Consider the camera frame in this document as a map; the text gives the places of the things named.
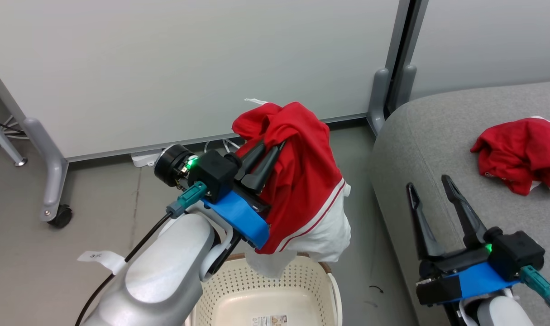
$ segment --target white label tag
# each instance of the white label tag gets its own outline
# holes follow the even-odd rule
[[[116,254],[115,252],[111,252],[108,250],[84,252],[78,258],[78,261],[99,262],[100,264],[104,265],[105,268],[111,270],[112,274],[114,275],[118,274],[122,270],[122,268],[126,266],[124,257],[120,256],[119,254]]]
[[[250,326],[289,326],[287,324],[287,315],[255,317]]]
[[[245,101],[248,101],[248,102],[253,102],[253,103],[257,103],[258,105],[264,105],[264,104],[267,104],[268,102],[265,102],[265,101],[261,101],[261,100],[258,100],[258,99],[244,99]]]

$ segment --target white wall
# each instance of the white wall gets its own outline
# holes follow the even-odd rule
[[[255,97],[366,112],[392,0],[0,0],[0,77],[67,157],[228,134]]]
[[[550,81],[550,0],[429,0],[411,99]]]

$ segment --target red cloth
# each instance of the red cloth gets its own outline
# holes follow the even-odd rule
[[[233,131],[247,140],[237,151],[239,157],[260,139],[267,151],[287,140],[261,194],[272,208],[267,217],[269,239],[257,252],[273,254],[285,238],[314,219],[343,180],[329,147],[329,128],[295,102],[285,107],[267,103],[243,113]]]
[[[526,196],[533,181],[550,188],[550,121],[530,117],[485,130],[470,150],[480,152],[480,175],[499,177]]]

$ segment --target gray floor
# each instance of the gray floor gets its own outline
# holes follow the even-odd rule
[[[63,230],[38,220],[45,166],[27,141],[14,141],[29,163],[16,168],[0,151],[0,326],[71,325],[109,274],[77,262],[85,250],[126,255],[176,198],[174,188],[129,157],[74,163],[63,199],[74,219]],[[409,299],[369,181],[373,137],[364,127],[331,132],[335,160],[352,191],[345,212],[351,245],[331,264],[344,325],[414,325]],[[370,288],[376,285],[382,289]]]

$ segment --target teal cable connector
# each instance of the teal cable connector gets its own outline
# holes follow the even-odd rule
[[[202,199],[205,194],[206,184],[197,181],[195,184],[192,185],[192,187],[188,188],[178,197],[178,202],[180,203],[180,206],[184,207],[184,209],[187,209],[192,204]]]
[[[205,194],[206,184],[198,181],[167,206],[167,213],[171,214],[173,219],[177,219],[188,207],[201,200]]]
[[[521,281],[538,293],[550,308],[550,282],[532,266],[521,268]]]

